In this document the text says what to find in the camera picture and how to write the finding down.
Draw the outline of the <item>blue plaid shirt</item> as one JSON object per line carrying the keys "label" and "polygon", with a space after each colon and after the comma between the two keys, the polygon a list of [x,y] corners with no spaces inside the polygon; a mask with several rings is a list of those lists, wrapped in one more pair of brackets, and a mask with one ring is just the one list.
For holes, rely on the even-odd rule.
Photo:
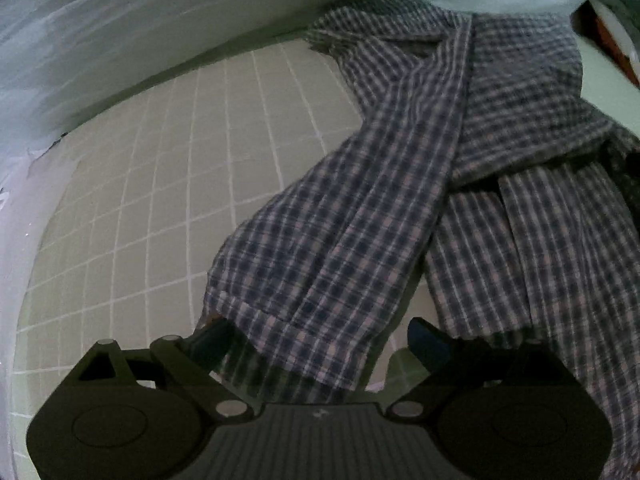
{"label": "blue plaid shirt", "polygon": [[241,334],[218,374],[264,400],[354,390],[423,268],[451,335],[549,341],[639,474],[639,140],[582,97],[570,21],[413,0],[310,28],[363,123],[229,236],[205,316]]}

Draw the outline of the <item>light teal fabric storage bag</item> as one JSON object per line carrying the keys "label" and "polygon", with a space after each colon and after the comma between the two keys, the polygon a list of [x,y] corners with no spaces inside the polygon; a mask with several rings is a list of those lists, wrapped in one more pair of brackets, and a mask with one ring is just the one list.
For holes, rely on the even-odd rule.
{"label": "light teal fabric storage bag", "polygon": [[[1,0],[2,171],[164,70],[331,1]],[[570,13],[586,0],[427,1]]]}

